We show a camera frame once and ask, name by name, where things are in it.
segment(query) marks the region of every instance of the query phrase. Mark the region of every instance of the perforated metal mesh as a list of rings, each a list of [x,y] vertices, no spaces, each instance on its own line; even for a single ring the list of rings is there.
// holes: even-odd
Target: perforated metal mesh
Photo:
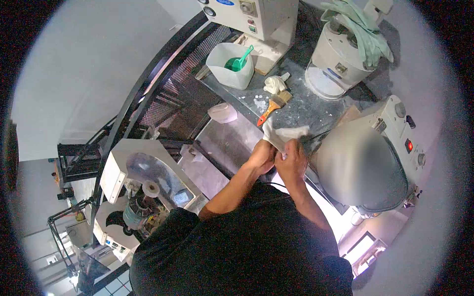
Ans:
[[[211,50],[229,35],[230,29],[220,26],[188,55],[164,86],[152,94],[153,102],[131,137],[139,138],[149,126],[157,126],[160,136],[194,139],[209,119],[208,109],[220,103],[221,98],[197,81],[193,70],[200,69]]]

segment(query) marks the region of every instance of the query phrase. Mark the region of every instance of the wooden brush handle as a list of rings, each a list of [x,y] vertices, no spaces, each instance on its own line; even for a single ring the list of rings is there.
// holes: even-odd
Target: wooden brush handle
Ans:
[[[257,126],[261,126],[262,124],[264,124],[264,122],[267,120],[268,116],[270,115],[270,113],[272,113],[273,111],[275,110],[278,110],[280,109],[281,107],[273,102],[272,100],[270,100],[270,104],[268,106],[268,109],[265,111],[265,113],[263,113],[262,116],[260,116],[260,118],[258,119],[257,121]]]

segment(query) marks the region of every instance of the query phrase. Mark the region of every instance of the paint brush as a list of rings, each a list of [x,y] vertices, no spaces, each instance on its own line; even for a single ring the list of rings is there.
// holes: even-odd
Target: paint brush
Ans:
[[[286,90],[280,92],[278,95],[272,95],[269,101],[268,109],[258,119],[257,126],[264,124],[270,113],[283,108],[283,106],[285,106],[292,97],[293,96]]]

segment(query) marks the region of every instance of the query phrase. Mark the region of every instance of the gray work surface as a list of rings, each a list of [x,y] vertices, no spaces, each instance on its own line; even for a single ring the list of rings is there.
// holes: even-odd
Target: gray work surface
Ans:
[[[351,105],[356,105],[361,111],[373,105],[376,98],[362,82],[337,100],[323,99],[306,87],[304,73],[316,47],[320,29],[318,24],[310,23],[310,17],[305,17],[304,13],[298,17],[293,47],[266,76],[255,73],[247,89],[238,90],[222,85],[212,73],[201,82],[256,125],[258,118],[268,108],[267,97],[271,97],[271,93],[263,89],[265,79],[289,72],[290,77],[286,85],[293,98],[282,109],[270,115],[273,118],[273,127],[308,125],[311,135],[330,130]]]

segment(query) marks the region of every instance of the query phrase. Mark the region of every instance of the cloth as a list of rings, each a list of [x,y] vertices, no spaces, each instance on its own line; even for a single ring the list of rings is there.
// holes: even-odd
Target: cloth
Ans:
[[[262,129],[264,131],[263,139],[275,146],[281,153],[285,152],[286,142],[291,139],[299,139],[310,132],[310,126],[273,129],[272,117],[265,121]]]
[[[137,296],[352,295],[349,262],[319,256],[311,226],[269,185],[207,221],[178,208],[137,248],[130,283]]]
[[[359,55],[368,66],[376,67],[381,56],[392,63],[392,51],[380,33],[377,23],[365,15],[352,0],[333,0],[333,2],[334,4],[321,3],[321,7],[326,9],[321,20],[327,22],[340,14],[343,17],[343,25],[355,34]]]
[[[286,89],[285,81],[287,81],[289,77],[290,74],[288,72],[282,76],[268,77],[264,82],[264,90],[274,95],[278,94],[280,91],[284,91]]]

